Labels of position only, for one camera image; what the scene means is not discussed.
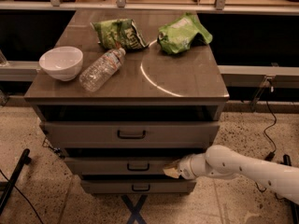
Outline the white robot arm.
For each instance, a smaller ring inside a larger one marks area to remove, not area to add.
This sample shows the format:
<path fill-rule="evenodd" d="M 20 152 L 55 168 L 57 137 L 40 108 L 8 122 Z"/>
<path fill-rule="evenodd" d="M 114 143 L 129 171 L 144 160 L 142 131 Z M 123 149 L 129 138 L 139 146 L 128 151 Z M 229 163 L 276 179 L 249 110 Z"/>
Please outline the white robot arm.
<path fill-rule="evenodd" d="M 229 178 L 239 174 L 299 204 L 298 168 L 243 156 L 221 145 L 213 145 L 205 153 L 187 155 L 168 163 L 163 171 L 167 176 L 182 176 L 189 180 L 200 176 Z"/>

